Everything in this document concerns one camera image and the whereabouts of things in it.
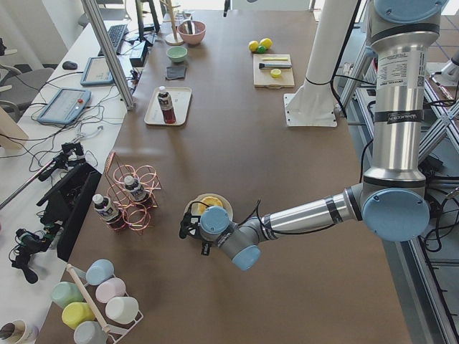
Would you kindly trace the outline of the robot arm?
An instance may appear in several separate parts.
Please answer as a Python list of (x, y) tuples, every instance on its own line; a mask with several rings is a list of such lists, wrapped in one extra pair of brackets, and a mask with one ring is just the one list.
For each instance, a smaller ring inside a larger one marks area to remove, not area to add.
[(430, 210), (419, 171), (424, 120), (426, 54), (440, 34), (443, 1), (371, 1), (364, 50), (377, 55), (376, 108), (370, 167), (357, 185), (314, 202), (241, 223), (221, 206), (184, 213), (179, 236), (219, 247), (241, 270), (260, 257), (259, 244), (311, 234), (347, 220), (362, 221), (378, 237), (405, 242), (426, 230)]

